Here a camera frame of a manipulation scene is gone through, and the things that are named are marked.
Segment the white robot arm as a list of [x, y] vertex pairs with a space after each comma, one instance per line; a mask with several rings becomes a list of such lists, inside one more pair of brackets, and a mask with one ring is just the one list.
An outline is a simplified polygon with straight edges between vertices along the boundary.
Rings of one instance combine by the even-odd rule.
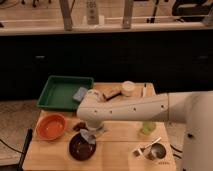
[[181, 171], [213, 171], [213, 91], [172, 92], [150, 97], [103, 102], [89, 90], [77, 117], [90, 130], [103, 121], [153, 121], [186, 124]]

